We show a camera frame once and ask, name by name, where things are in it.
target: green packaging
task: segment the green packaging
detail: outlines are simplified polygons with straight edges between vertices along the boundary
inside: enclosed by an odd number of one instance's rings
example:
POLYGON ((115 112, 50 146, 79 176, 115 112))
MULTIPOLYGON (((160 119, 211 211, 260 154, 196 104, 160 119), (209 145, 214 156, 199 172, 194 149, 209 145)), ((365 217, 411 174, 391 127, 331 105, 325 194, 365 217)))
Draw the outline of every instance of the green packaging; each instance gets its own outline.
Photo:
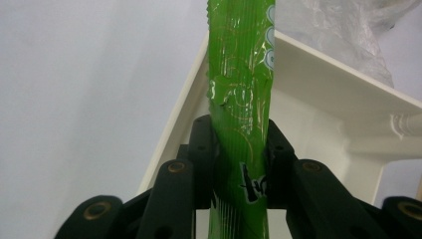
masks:
POLYGON ((268 238, 265 145, 274 0, 209 0, 209 110, 220 142, 209 238, 268 238))

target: white background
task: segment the white background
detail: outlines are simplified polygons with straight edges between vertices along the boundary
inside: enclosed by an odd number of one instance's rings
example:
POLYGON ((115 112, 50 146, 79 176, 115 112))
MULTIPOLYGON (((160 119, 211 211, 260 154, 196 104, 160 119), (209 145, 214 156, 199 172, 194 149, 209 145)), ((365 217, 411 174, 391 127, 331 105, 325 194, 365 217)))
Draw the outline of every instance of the white background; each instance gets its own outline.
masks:
MULTIPOLYGON (((421 10, 380 42, 419 100, 421 10)), ((134 196, 207 28, 206 0, 0 1, 0 238, 134 196)))

